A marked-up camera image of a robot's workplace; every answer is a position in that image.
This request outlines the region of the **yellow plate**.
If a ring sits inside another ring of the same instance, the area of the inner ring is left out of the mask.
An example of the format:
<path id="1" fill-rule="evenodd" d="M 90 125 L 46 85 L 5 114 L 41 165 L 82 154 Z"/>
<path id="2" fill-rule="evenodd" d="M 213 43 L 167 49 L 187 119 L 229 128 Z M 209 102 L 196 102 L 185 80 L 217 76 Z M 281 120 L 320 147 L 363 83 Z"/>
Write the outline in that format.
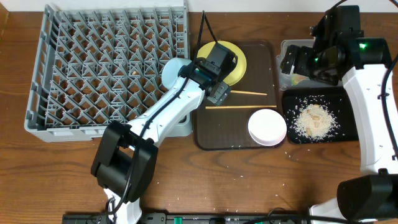
<path id="1" fill-rule="evenodd" d="M 218 41 L 221 45 L 225 46 L 226 48 L 230 49 L 233 53 L 235 53 L 238 56 L 238 62 L 237 66 L 235 69 L 223 80 L 226 84 L 229 86 L 232 86 L 234 84 L 237 84 L 240 79 L 244 76 L 247 68 L 247 60 L 246 57 L 243 53 L 243 51 L 235 44 L 228 42 L 228 41 L 223 41 L 219 40 Z M 198 58 L 203 57 L 207 58 L 207 56 L 210 54 L 211 49 L 215 45 L 215 42 L 209 42 L 205 44 L 204 46 L 200 47 L 198 51 Z"/>

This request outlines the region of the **light blue bowl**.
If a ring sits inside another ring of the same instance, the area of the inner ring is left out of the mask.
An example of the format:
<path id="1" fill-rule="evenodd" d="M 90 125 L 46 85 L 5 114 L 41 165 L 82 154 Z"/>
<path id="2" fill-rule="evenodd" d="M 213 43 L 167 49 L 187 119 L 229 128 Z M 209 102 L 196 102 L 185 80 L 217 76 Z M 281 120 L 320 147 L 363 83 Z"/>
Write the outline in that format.
<path id="1" fill-rule="evenodd" d="M 189 65 L 192 61 L 186 58 L 172 58 L 164 66 L 161 75 L 161 81 L 166 89 L 171 89 L 178 78 L 180 69 Z"/>

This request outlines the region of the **wrapper waste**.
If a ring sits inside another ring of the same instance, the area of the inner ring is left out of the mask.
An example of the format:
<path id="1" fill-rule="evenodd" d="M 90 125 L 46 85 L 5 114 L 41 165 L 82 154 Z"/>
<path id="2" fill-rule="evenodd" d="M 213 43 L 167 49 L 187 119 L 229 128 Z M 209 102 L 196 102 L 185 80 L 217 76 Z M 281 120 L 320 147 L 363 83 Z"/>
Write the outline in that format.
<path id="1" fill-rule="evenodd" d="M 308 77 L 303 76 L 303 75 L 298 75 L 298 74 L 292 74 L 292 78 L 291 80 L 291 85 L 292 86 L 296 86 L 298 85 L 300 82 L 304 81 L 304 80 L 308 80 Z"/>

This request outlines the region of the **white pink-rimmed bowl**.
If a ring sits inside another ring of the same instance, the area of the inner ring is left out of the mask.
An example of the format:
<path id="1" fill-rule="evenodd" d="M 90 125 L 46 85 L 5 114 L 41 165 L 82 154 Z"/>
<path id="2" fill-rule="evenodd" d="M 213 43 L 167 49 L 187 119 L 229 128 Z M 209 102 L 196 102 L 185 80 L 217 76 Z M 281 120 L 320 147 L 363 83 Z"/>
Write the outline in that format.
<path id="1" fill-rule="evenodd" d="M 275 110 L 262 109 L 250 116 L 248 132 L 256 143 L 262 146 L 276 146 L 284 140 L 287 124 Z"/>

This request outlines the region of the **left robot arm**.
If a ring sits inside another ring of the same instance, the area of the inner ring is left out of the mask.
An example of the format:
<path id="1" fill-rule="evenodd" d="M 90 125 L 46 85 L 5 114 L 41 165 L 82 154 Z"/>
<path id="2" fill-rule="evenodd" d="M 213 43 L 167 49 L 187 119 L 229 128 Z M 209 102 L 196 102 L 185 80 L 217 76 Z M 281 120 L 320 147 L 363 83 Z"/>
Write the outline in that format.
<path id="1" fill-rule="evenodd" d="M 244 54 L 225 41 L 210 46 L 206 57 L 169 60 L 162 71 L 166 94 L 128 123 L 113 121 L 104 130 L 91 174 L 108 197 L 108 223 L 139 221 L 139 199 L 153 179 L 162 141 L 205 98 L 220 105 L 230 92 L 224 80 L 243 61 Z"/>

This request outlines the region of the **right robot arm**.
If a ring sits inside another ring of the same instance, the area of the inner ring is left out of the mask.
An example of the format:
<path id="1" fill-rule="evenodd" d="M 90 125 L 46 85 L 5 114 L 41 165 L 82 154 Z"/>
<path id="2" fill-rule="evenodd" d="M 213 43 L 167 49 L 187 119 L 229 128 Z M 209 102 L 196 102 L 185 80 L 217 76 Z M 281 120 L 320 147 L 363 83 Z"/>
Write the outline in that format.
<path id="1" fill-rule="evenodd" d="M 311 47 L 291 45 L 280 64 L 330 85 L 342 83 L 353 109 L 361 177 L 341 182 L 335 198 L 310 207 L 307 223 L 371 223 L 397 217 L 397 106 L 392 71 L 397 59 L 380 37 L 365 37 L 359 7 L 344 1 L 312 26 Z"/>

